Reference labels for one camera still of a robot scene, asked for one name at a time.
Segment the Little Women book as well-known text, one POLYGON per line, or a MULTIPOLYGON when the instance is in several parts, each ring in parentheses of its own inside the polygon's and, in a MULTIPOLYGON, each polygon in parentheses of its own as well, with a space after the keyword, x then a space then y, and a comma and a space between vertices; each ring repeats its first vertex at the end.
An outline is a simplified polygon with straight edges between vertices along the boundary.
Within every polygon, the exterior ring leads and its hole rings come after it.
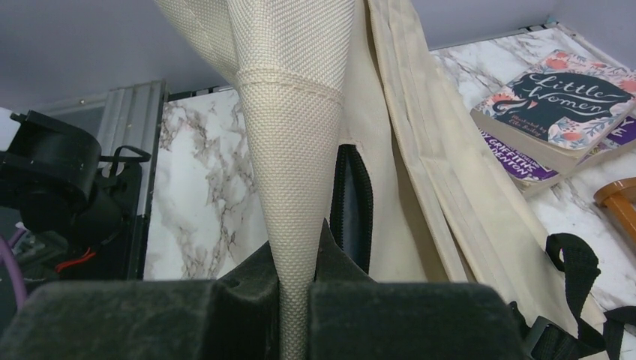
POLYGON ((505 145, 568 173, 634 108, 634 70, 557 49, 470 115, 505 145))

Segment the cream canvas backpack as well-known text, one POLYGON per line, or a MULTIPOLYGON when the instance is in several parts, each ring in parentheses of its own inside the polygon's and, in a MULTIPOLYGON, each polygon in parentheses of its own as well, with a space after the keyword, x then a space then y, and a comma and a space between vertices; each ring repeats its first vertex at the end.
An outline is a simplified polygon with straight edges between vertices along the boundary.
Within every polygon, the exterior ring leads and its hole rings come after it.
POLYGON ((616 359, 587 243, 549 235, 428 51, 409 1, 160 1, 238 92, 282 305, 285 359, 308 351, 310 284, 344 156, 358 173, 361 268, 385 285, 475 282, 534 359, 616 359))

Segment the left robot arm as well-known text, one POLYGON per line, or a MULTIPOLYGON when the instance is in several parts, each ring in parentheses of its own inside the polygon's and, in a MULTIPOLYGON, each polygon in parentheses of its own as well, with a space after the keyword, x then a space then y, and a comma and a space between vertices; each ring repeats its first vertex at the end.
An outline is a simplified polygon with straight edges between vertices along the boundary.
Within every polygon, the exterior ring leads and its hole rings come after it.
POLYGON ((1 110, 1 206, 21 224, 1 240, 18 308, 24 273, 35 266, 60 280, 140 278, 143 165, 152 156, 121 145, 105 155, 89 132, 39 112, 1 110))

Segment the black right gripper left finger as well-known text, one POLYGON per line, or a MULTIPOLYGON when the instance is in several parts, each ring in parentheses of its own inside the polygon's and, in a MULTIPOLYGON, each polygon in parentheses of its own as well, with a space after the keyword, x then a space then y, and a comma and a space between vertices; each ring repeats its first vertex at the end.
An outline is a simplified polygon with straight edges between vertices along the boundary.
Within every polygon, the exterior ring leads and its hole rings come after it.
POLYGON ((3 359, 276 359, 278 276, 264 244, 217 280, 77 281, 38 288, 3 359))

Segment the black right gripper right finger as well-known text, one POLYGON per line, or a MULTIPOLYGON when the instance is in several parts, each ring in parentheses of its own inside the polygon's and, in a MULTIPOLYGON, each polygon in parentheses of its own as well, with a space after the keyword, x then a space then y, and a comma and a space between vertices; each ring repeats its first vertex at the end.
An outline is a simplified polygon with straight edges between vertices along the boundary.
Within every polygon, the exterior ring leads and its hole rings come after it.
POLYGON ((512 313, 478 283, 379 283, 322 225, 309 359, 523 359, 512 313))

